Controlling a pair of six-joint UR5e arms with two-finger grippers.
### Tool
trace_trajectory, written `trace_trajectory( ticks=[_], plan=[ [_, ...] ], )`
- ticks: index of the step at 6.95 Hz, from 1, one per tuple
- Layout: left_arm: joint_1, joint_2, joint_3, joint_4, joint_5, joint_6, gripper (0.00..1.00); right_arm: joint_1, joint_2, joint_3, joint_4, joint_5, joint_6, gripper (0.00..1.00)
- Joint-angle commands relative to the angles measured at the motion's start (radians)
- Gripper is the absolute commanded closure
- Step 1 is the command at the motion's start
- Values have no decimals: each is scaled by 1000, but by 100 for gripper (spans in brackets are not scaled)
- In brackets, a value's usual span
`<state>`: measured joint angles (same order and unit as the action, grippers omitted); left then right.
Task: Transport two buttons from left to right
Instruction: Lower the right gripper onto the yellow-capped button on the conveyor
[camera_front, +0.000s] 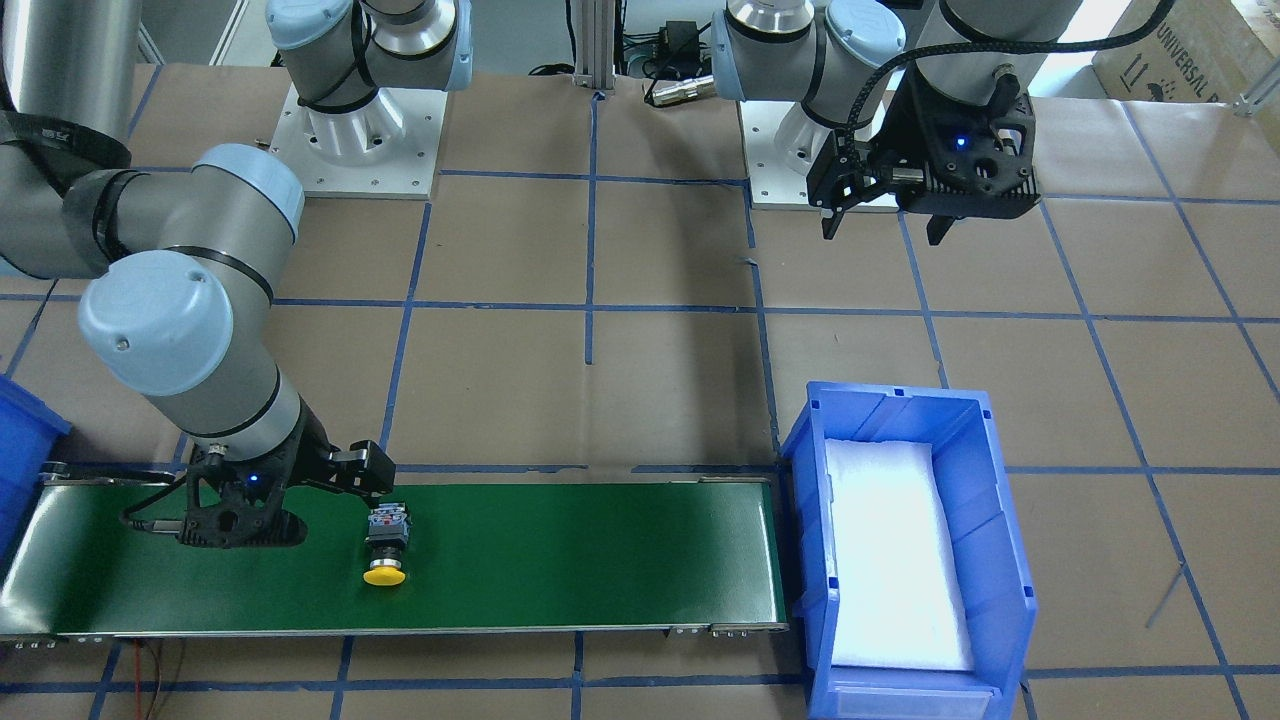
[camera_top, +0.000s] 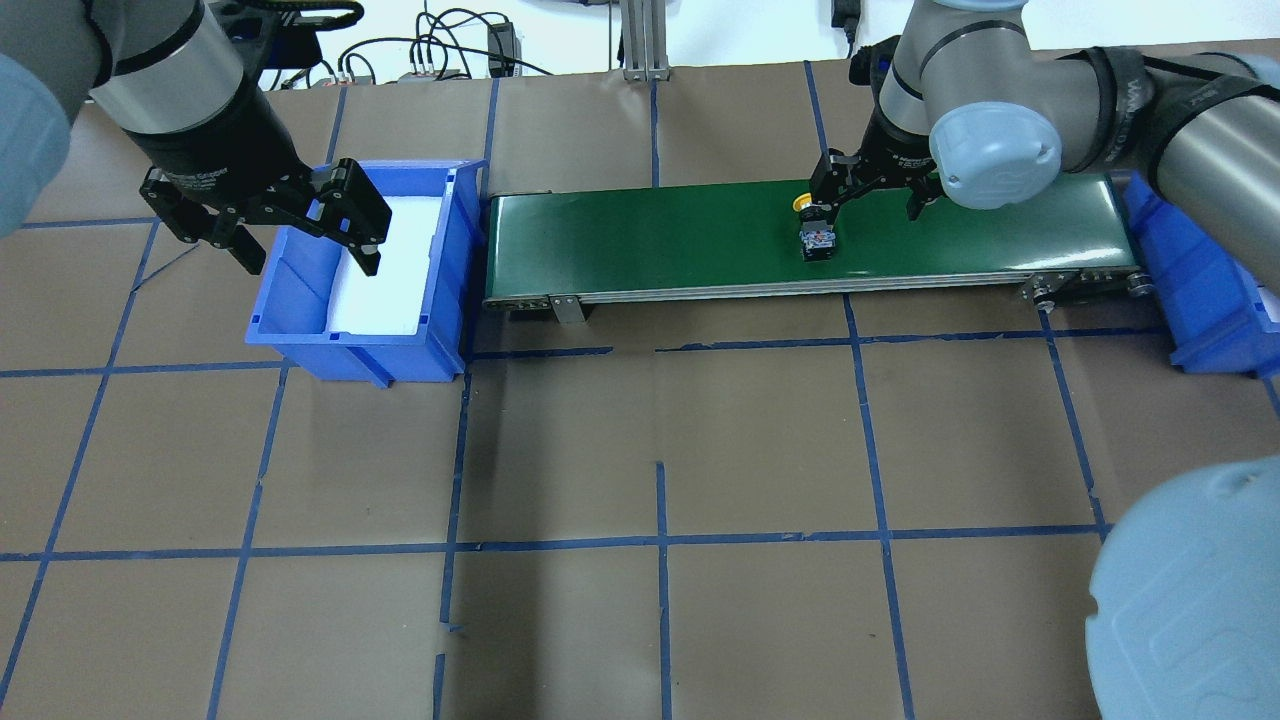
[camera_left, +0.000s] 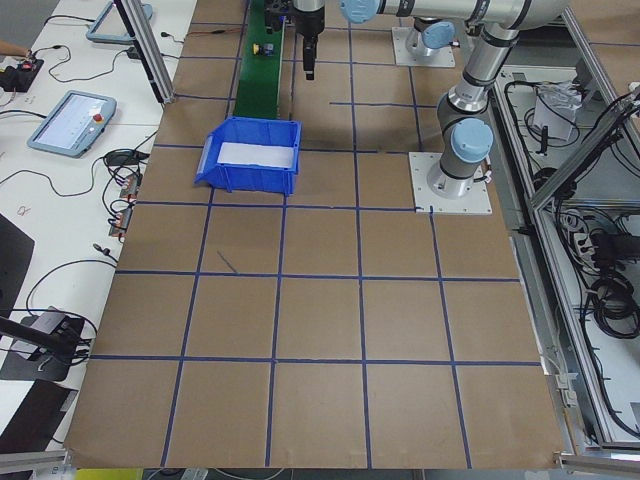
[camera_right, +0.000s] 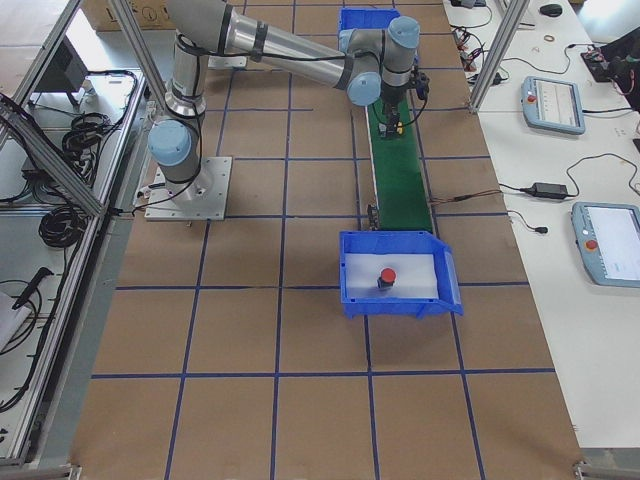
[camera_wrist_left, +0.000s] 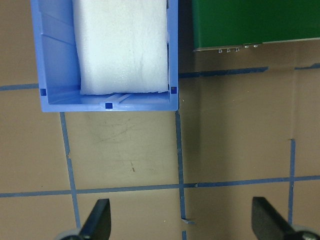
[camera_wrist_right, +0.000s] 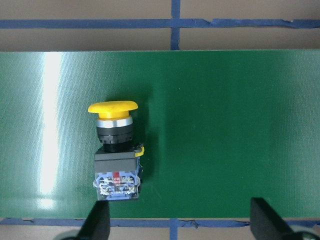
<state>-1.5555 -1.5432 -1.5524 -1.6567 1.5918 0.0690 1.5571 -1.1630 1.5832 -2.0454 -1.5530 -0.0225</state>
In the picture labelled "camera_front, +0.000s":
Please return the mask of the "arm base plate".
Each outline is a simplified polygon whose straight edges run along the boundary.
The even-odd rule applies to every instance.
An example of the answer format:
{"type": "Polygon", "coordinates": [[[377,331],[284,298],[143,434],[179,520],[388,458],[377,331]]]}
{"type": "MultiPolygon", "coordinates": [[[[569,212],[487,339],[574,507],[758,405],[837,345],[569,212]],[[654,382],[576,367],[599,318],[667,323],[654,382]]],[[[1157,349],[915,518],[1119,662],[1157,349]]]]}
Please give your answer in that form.
{"type": "Polygon", "coordinates": [[[799,102],[739,104],[751,204],[764,210],[815,211],[806,174],[829,135],[799,102]]]}
{"type": "Polygon", "coordinates": [[[310,199],[428,201],[449,97],[381,88],[365,108],[325,114],[302,108],[289,87],[269,152],[294,172],[310,199]]]}

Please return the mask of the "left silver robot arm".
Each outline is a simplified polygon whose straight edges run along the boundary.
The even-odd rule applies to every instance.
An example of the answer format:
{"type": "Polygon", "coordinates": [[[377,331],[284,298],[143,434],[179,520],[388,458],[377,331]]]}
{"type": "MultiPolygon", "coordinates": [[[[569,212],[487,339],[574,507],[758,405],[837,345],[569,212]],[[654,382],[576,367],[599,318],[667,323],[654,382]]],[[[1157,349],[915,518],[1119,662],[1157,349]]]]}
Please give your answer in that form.
{"type": "Polygon", "coordinates": [[[1027,83],[1075,1],[928,1],[910,38],[896,1],[728,1],[710,23],[716,91],[781,101],[819,137],[806,200],[832,238],[855,206],[891,196],[937,245],[961,219],[1018,219],[1041,202],[1027,83]]]}

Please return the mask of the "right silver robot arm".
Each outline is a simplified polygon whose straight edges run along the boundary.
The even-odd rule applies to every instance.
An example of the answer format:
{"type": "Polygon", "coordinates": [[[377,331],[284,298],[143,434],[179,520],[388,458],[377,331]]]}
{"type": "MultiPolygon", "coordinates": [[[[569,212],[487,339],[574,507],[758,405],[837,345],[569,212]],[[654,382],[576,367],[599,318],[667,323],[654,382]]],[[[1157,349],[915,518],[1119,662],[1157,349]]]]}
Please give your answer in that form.
{"type": "Polygon", "coordinates": [[[316,486],[375,503],[396,468],[340,451],[261,329],[300,237],[303,188],[275,154],[207,150],[184,173],[132,165],[137,1],[3,4],[3,273],[84,279],[78,323],[124,386],[192,438],[186,477],[228,505],[316,486]]]}

